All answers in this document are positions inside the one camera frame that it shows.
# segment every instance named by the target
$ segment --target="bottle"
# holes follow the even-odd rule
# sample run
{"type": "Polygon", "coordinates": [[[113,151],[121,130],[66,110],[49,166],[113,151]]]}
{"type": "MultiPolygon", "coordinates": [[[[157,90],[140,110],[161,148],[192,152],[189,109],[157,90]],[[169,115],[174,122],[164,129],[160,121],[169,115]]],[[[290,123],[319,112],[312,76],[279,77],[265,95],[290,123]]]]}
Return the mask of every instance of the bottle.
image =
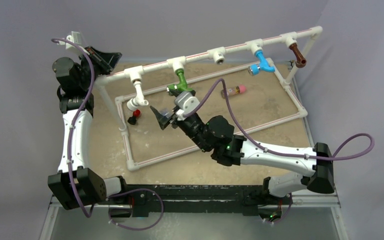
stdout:
{"type": "MultiPolygon", "coordinates": [[[[227,91],[227,96],[231,97],[236,94],[244,93],[246,90],[247,88],[244,85],[239,85],[235,87],[230,87],[226,91],[227,91]]],[[[225,93],[223,92],[223,90],[221,90],[221,97],[225,98],[225,93]]]]}

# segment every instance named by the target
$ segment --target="gray wall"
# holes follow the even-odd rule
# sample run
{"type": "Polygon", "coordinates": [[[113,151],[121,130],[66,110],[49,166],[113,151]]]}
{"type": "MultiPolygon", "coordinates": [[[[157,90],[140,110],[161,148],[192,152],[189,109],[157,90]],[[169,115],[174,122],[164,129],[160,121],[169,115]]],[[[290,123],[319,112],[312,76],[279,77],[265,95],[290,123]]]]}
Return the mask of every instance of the gray wall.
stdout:
{"type": "Polygon", "coordinates": [[[38,239],[63,128],[50,41],[76,25],[59,1],[0,1],[0,240],[38,239]]]}
{"type": "MultiPolygon", "coordinates": [[[[87,42],[123,54],[122,61],[162,61],[315,26],[328,0],[67,0],[87,42]]],[[[285,45],[264,49],[293,57],[285,45]]],[[[254,60],[250,52],[226,61],[254,60]]]]}
{"type": "MultiPolygon", "coordinates": [[[[322,37],[299,72],[308,121],[334,150],[355,133],[375,137],[371,153],[335,164],[335,182],[350,239],[384,239],[384,1],[329,1],[318,24],[322,37]]],[[[341,155],[367,145],[355,140],[341,155]]]]}

